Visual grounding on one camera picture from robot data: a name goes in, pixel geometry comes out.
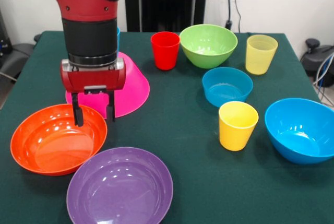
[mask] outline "red cup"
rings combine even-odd
[[[151,37],[154,61],[161,70],[171,70],[176,65],[180,38],[174,32],[158,32]]]

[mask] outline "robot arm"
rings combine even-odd
[[[125,64],[117,59],[118,0],[57,0],[62,14],[68,59],[61,78],[72,93],[74,118],[82,126],[78,93],[109,94],[108,117],[114,119],[114,90],[125,82]]]

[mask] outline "plastic bowl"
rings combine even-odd
[[[202,84],[205,97],[216,107],[229,101],[244,102],[253,89],[252,79],[243,71],[231,67],[207,71]]]
[[[119,52],[118,56],[124,59],[126,66],[126,79],[122,90],[115,91],[115,116],[122,117],[139,109],[150,94],[150,84],[132,59]],[[69,92],[65,93],[67,103],[72,103]],[[106,118],[106,107],[109,104],[109,96],[106,93],[86,95],[78,94],[79,104],[86,105],[98,111]]]
[[[276,101],[266,111],[266,127],[276,150],[297,164],[334,156],[334,111],[307,99]]]
[[[74,174],[67,211],[74,224],[159,224],[173,198],[173,181],[154,154],[133,147],[108,149]]]
[[[197,67],[219,66],[231,55],[238,39],[230,30],[208,24],[194,25],[180,34],[181,46],[187,58]]]
[[[23,168],[44,175],[64,175],[76,171],[95,155],[107,134],[103,117],[81,106],[82,127],[74,125],[72,105],[42,109],[26,118],[11,138],[10,151]]]

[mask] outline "plastic cup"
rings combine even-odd
[[[118,52],[120,51],[120,36],[121,36],[121,30],[119,27],[117,27],[117,56]]]
[[[250,36],[247,39],[247,71],[257,75],[266,73],[277,47],[277,41],[270,36],[262,34]]]
[[[180,38],[174,32],[158,32],[151,37],[154,62],[160,70],[171,70],[176,65]]]
[[[249,104],[241,101],[230,101],[219,109],[220,144],[230,151],[243,149],[257,122],[259,115]]]

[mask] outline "blue bowl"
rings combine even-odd
[[[229,101],[245,101],[253,89],[252,79],[231,67],[217,67],[207,71],[202,79],[207,100],[217,107]]]
[[[301,98],[276,101],[266,111],[269,138],[277,151],[297,164],[334,156],[334,111]]]

